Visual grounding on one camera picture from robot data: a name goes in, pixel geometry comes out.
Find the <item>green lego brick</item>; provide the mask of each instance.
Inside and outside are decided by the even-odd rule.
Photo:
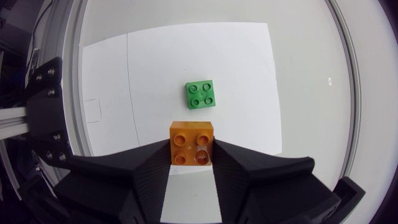
[[[212,80],[186,83],[185,90],[190,110],[216,106]]]

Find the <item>toy brick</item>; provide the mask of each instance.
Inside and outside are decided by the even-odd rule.
[[[174,121],[170,127],[172,165],[210,166],[212,145],[210,122]]]
[[[186,83],[185,90],[190,110],[216,106],[212,80]]]

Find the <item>cable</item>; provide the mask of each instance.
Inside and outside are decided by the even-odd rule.
[[[34,26],[34,28],[33,28],[33,33],[32,33],[32,50],[30,51],[30,59],[29,59],[29,62],[27,63],[26,68],[25,68],[25,73],[24,73],[25,76],[26,76],[27,72],[29,71],[30,63],[31,63],[32,58],[33,58],[33,51],[34,51],[34,49],[36,48],[36,29],[37,29],[37,26],[38,26],[38,24],[40,23],[40,21],[42,20],[42,18],[43,18],[43,16],[44,16],[45,12],[47,12],[47,10],[49,9],[49,7],[52,5],[53,2],[54,2],[54,0],[51,0],[51,2],[48,4],[48,6],[44,9],[44,11],[41,13],[39,19],[37,20],[37,22],[35,23],[35,26]],[[24,78],[23,81],[22,81],[22,87],[25,88],[25,78]]]

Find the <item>orange lego brick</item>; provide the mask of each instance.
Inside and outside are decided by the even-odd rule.
[[[210,166],[213,126],[209,121],[174,121],[170,126],[172,165]]]

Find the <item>bolt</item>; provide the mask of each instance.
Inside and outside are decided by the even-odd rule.
[[[52,160],[52,154],[50,151],[47,151],[46,155],[45,155],[49,160]]]
[[[50,68],[50,69],[47,71],[47,74],[49,75],[49,77],[52,77],[52,76],[54,75],[54,73],[55,73],[54,68]]]
[[[67,160],[67,157],[64,155],[64,153],[60,152],[60,157],[59,157],[61,162],[65,162]]]
[[[47,92],[47,96],[49,97],[53,97],[55,94],[55,90],[53,88],[49,89],[49,91]]]
[[[52,137],[54,138],[55,141],[61,140],[61,135],[59,133],[54,133],[54,135]]]
[[[36,82],[39,83],[40,81],[42,81],[42,74],[36,76]]]

